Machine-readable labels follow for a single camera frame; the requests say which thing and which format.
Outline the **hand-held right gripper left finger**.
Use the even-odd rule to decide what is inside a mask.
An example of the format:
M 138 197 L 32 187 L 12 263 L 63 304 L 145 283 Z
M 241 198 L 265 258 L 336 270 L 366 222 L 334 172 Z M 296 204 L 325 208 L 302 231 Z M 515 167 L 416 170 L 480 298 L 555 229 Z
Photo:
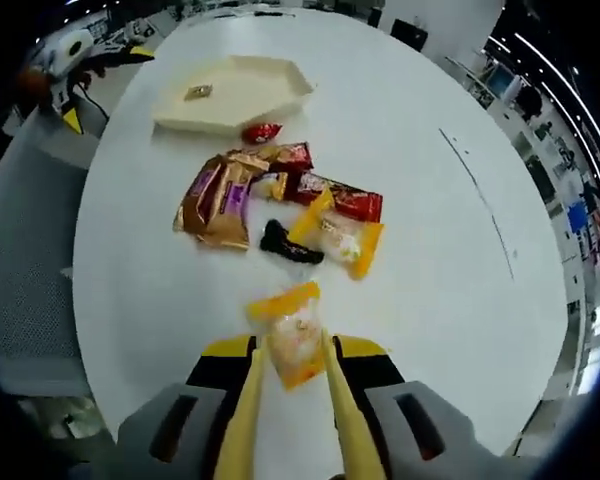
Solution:
M 119 427 L 119 479 L 252 479 L 258 421 L 253 335 L 208 345 L 172 384 Z

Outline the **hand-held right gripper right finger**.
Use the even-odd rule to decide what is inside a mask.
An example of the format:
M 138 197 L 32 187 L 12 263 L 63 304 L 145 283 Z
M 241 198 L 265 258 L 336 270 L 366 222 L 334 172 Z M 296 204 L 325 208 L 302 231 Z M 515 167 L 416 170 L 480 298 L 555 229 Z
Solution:
M 332 337 L 334 422 L 347 479 L 478 479 L 471 421 L 388 353 L 359 337 Z

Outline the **person's left hand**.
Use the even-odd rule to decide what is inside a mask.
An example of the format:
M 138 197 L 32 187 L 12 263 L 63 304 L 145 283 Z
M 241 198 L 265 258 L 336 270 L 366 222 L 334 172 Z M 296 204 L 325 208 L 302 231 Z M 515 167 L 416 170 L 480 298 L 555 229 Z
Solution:
M 46 97 L 50 93 L 48 75 L 35 68 L 23 69 L 17 76 L 17 85 L 21 92 L 36 98 Z

